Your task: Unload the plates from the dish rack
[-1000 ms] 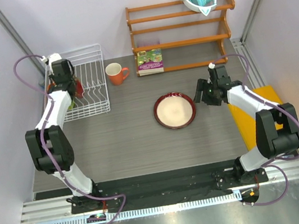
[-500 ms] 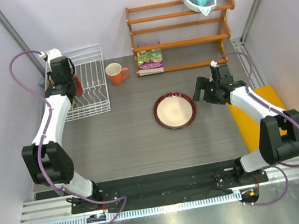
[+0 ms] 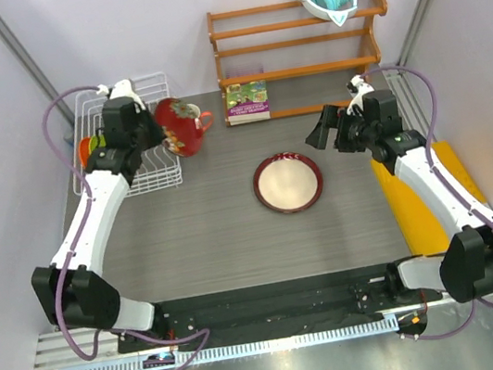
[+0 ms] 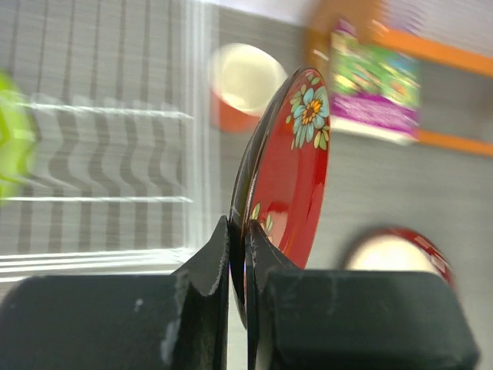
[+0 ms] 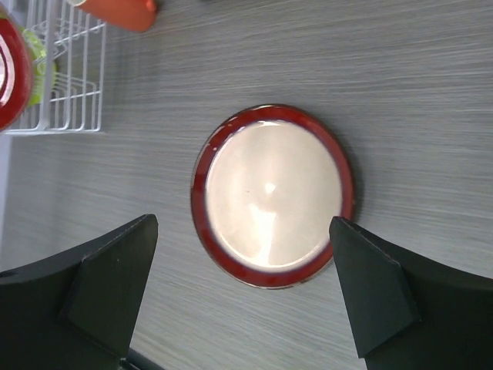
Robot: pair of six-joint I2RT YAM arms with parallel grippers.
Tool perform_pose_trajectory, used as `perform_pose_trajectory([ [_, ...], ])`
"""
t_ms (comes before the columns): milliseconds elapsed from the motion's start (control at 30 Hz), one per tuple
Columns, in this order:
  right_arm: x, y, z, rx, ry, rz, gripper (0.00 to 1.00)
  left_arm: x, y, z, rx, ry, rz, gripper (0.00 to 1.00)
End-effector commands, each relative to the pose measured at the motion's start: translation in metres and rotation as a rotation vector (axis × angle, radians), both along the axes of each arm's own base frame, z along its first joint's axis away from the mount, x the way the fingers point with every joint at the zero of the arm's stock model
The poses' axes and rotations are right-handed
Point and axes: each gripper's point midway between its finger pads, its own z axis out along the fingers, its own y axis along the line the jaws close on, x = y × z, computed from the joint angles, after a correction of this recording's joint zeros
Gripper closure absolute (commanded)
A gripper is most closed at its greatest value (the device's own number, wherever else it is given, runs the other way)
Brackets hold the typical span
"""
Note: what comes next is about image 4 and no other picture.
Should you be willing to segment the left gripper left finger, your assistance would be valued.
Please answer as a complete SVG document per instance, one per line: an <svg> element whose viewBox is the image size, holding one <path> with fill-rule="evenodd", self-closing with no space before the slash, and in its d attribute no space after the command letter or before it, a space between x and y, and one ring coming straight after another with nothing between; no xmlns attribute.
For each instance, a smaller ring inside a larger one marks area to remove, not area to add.
<svg viewBox="0 0 493 370"><path fill-rule="evenodd" d="M229 224L172 274L30 277L1 304L3 369L224 369Z"/></svg>

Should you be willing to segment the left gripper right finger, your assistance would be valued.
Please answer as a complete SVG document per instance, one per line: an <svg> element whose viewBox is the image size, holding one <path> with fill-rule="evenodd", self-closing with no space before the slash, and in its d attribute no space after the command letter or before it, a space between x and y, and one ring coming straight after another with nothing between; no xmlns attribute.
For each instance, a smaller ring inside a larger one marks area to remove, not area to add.
<svg viewBox="0 0 493 370"><path fill-rule="evenodd" d="M251 369L474 369L480 350L451 284L428 271L302 270L250 225Z"/></svg>

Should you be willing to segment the large red cream plate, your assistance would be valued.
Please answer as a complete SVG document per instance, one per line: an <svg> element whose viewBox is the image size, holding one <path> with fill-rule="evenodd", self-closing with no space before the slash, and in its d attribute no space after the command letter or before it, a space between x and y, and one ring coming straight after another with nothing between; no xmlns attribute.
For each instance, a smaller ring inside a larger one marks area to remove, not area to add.
<svg viewBox="0 0 493 370"><path fill-rule="evenodd" d="M420 271L438 275L452 291L455 276L445 255L423 234L409 227L381 225L360 232L341 257L343 270Z"/></svg>

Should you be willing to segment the red floral small plate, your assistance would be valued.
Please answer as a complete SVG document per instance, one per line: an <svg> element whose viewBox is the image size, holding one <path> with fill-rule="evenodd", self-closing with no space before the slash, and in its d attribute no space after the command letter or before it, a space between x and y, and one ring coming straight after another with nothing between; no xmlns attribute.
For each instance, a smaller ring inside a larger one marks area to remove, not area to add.
<svg viewBox="0 0 493 370"><path fill-rule="evenodd" d="M247 319L245 241L251 221L304 268L324 201L330 152L327 86L301 66L275 92L246 146L230 204L230 272L241 320Z"/></svg>

